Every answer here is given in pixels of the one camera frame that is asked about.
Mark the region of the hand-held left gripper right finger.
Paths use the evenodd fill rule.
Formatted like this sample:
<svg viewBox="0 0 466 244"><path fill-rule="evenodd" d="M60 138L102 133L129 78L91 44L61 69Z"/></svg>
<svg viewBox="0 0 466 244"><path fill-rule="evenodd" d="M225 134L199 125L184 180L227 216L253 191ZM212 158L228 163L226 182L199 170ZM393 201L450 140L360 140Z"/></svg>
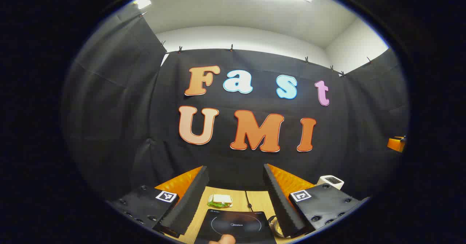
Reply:
<svg viewBox="0 0 466 244"><path fill-rule="evenodd" d="M313 184L266 163L263 176L285 237L299 237L331 227L370 200L346 194L341 190L344 181L332 175L322 176Z"/></svg>

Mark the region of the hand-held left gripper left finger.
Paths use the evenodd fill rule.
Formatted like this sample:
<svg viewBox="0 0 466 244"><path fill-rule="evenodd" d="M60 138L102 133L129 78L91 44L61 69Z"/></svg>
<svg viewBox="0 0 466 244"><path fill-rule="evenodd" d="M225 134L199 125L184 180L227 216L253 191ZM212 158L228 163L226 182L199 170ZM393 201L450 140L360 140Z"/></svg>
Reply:
<svg viewBox="0 0 466 244"><path fill-rule="evenodd" d="M141 185L108 204L149 231L178 238L193 221L208 182L208 168L200 166L158 186Z"/></svg>

